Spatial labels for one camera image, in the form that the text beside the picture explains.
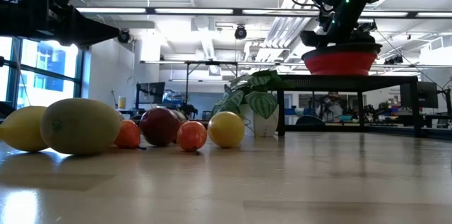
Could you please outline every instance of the person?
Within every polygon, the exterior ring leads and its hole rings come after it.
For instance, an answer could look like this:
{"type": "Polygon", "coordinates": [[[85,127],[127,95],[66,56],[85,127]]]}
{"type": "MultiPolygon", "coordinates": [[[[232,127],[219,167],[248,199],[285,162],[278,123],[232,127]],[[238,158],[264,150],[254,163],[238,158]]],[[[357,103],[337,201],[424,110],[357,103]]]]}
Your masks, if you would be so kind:
{"type": "Polygon", "coordinates": [[[341,99],[338,92],[329,92],[327,96],[321,98],[322,105],[317,107],[317,117],[325,122],[340,122],[340,116],[343,115],[341,99]]]}

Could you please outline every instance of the chair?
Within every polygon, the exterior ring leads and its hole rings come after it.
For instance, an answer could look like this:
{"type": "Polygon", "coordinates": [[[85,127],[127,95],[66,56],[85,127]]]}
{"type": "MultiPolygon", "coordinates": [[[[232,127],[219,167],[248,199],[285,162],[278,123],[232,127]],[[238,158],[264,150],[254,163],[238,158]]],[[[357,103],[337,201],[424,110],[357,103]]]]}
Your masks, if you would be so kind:
{"type": "Polygon", "coordinates": [[[323,122],[321,119],[311,116],[311,115],[303,115],[302,117],[298,118],[296,125],[314,125],[314,126],[325,126],[325,122],[323,122]]]}
{"type": "Polygon", "coordinates": [[[203,121],[207,121],[210,118],[212,111],[203,111],[203,121]]]}

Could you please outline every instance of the table surface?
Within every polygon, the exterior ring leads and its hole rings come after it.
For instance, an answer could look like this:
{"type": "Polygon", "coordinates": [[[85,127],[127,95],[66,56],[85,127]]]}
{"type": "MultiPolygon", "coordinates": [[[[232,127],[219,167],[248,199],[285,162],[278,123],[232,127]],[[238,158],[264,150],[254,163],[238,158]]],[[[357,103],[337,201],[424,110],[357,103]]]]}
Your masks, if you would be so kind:
{"type": "Polygon", "coordinates": [[[200,152],[172,144],[74,158],[0,142],[0,222],[452,223],[447,141],[289,132],[200,152]]]}

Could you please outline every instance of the fluorescent light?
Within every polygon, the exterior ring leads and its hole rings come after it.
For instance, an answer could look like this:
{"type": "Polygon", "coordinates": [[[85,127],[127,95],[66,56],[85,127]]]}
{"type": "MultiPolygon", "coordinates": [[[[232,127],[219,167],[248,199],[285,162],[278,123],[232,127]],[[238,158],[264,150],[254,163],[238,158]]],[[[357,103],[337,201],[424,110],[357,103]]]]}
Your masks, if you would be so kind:
{"type": "Polygon", "coordinates": [[[452,12],[419,12],[416,17],[452,18],[452,12]]]}
{"type": "Polygon", "coordinates": [[[260,16],[310,16],[319,15],[319,11],[313,10],[295,10],[295,9],[244,9],[244,15],[260,15],[260,16]]]}
{"type": "Polygon", "coordinates": [[[185,64],[185,61],[141,61],[147,64],[185,64]]]}
{"type": "Polygon", "coordinates": [[[360,18],[358,19],[358,23],[373,23],[374,19],[370,19],[370,18],[360,18]]]}
{"type": "Polygon", "coordinates": [[[363,11],[361,16],[363,17],[380,17],[380,18],[389,18],[389,17],[406,17],[408,12],[391,12],[391,11],[363,11]]]}
{"type": "Polygon", "coordinates": [[[223,8],[156,8],[156,13],[177,13],[177,14],[218,14],[231,15],[232,9],[223,8]]]}
{"type": "Polygon", "coordinates": [[[238,65],[274,66],[275,62],[237,62],[238,65]]]}
{"type": "Polygon", "coordinates": [[[390,65],[390,64],[374,64],[372,65],[372,68],[404,68],[404,69],[452,69],[452,65],[426,65],[426,64],[415,64],[414,66],[411,66],[409,64],[396,64],[396,65],[390,65]]]}
{"type": "MultiPolygon", "coordinates": [[[[169,79],[169,82],[184,82],[186,83],[187,80],[186,79],[169,79]]],[[[191,80],[189,79],[188,82],[199,82],[199,80],[191,80]]]]}
{"type": "Polygon", "coordinates": [[[304,65],[304,62],[302,63],[281,63],[281,66],[306,66],[304,65]]]}
{"type": "Polygon", "coordinates": [[[204,83],[230,83],[228,80],[201,80],[204,83]]]}
{"type": "MultiPolygon", "coordinates": [[[[169,79],[169,82],[187,82],[186,79],[169,79]]],[[[189,79],[189,82],[197,82],[197,83],[230,83],[230,81],[227,80],[195,80],[195,79],[189,79]]]]}
{"type": "Polygon", "coordinates": [[[77,8],[80,13],[146,13],[145,8],[77,8]]]}

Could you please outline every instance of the camera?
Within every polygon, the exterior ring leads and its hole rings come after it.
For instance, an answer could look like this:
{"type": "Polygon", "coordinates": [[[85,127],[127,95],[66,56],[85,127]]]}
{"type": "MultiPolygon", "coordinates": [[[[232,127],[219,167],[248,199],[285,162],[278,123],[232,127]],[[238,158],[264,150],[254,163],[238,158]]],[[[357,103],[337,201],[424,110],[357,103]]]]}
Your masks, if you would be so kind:
{"type": "Polygon", "coordinates": [[[234,36],[236,40],[244,40],[246,38],[245,26],[243,25],[237,26],[234,36]]]}
{"type": "Polygon", "coordinates": [[[121,29],[121,33],[118,36],[118,41],[123,44],[128,44],[132,42],[132,37],[130,36],[129,29],[121,29]]]}

